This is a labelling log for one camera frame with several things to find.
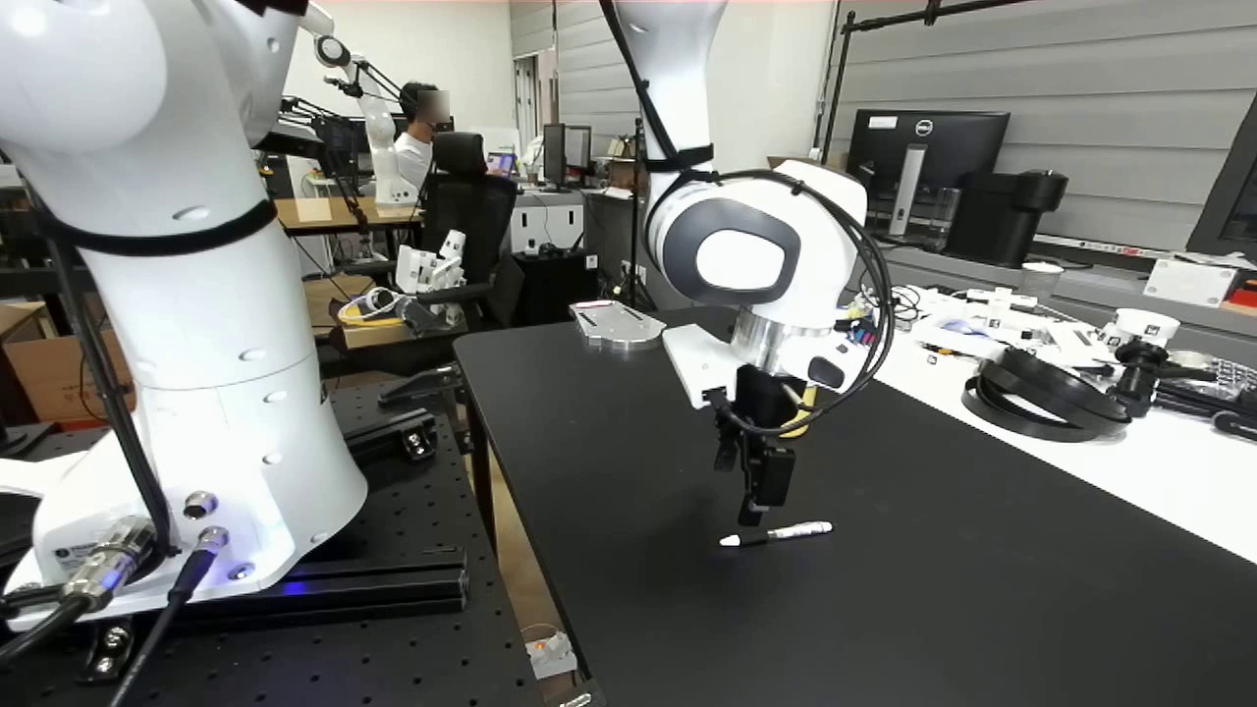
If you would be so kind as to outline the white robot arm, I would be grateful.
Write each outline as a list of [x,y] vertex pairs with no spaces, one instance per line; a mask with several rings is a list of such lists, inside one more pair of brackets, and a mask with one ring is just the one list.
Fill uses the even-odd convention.
[[[647,246],[694,302],[770,336],[734,358],[821,383],[846,296],[879,275],[867,192],[784,159],[722,173],[708,120],[726,0],[598,0],[647,119]],[[368,500],[324,391],[293,234],[255,173],[315,0],[0,0],[0,150],[100,286],[135,398],[37,466],[15,637],[278,586]]]

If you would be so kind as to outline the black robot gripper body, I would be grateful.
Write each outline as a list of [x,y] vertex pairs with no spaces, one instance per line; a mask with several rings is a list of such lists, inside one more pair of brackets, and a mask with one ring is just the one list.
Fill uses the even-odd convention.
[[765,446],[791,446],[784,429],[797,417],[797,391],[802,383],[793,376],[742,365],[734,387],[712,398],[719,433],[717,466],[760,472]]

